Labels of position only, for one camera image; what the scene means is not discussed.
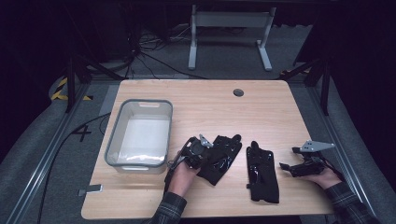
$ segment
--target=round hole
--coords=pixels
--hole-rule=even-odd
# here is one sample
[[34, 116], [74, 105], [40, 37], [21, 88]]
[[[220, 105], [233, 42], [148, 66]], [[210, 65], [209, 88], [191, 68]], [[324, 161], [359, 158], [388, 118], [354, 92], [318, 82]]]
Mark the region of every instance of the round hole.
[[235, 89], [233, 90], [233, 94], [237, 97], [241, 97], [244, 95], [244, 91], [240, 90], [240, 89]]

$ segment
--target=table top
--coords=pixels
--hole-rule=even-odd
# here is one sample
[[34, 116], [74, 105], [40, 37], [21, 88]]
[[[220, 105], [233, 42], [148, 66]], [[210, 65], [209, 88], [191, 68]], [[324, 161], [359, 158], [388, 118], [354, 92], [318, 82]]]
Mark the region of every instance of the table top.
[[[233, 95], [240, 89], [244, 95]], [[218, 135], [242, 136], [242, 148], [216, 186], [196, 177], [186, 195], [183, 217], [243, 217], [330, 214], [332, 206], [315, 184], [291, 177], [279, 163], [303, 162], [292, 153], [310, 139], [288, 84], [280, 80], [127, 80], [119, 92], [92, 174], [91, 185], [103, 191], [86, 195], [81, 214], [87, 219], [152, 217], [163, 196], [166, 172], [122, 174], [104, 159], [120, 105], [127, 99], [168, 100], [174, 111], [168, 160], [186, 141], [201, 133], [208, 141]], [[246, 148], [252, 141], [274, 152], [279, 204], [250, 200]]]

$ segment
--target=plaid sleeve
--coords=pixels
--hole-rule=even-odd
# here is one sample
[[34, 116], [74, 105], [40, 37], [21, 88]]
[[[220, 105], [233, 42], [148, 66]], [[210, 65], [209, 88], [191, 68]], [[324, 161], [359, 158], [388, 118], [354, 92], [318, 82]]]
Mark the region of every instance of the plaid sleeve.
[[352, 192], [347, 183], [342, 182], [334, 185], [326, 189], [325, 192], [332, 201], [334, 213], [339, 223], [379, 223], [379, 221], [369, 213], [366, 205]]
[[187, 201], [172, 192], [166, 192], [154, 216], [142, 224], [177, 224]]

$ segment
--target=person's right hand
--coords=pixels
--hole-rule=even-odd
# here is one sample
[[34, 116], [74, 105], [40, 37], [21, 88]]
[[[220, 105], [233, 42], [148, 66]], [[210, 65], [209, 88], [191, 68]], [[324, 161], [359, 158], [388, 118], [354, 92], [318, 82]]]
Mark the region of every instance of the person's right hand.
[[192, 169], [187, 166], [186, 162], [181, 162], [172, 176], [168, 191], [184, 197], [200, 170]]
[[315, 182], [323, 189], [328, 189], [329, 187], [342, 182], [332, 169], [328, 167], [326, 167], [319, 175], [306, 175], [298, 178]]

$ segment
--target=clear plastic bin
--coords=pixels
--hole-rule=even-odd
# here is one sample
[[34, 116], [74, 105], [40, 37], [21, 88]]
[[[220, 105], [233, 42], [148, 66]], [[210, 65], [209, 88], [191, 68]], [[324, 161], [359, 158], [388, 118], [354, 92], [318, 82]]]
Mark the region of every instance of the clear plastic bin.
[[164, 172], [172, 114], [169, 101], [125, 101], [106, 148], [107, 164], [121, 173]]

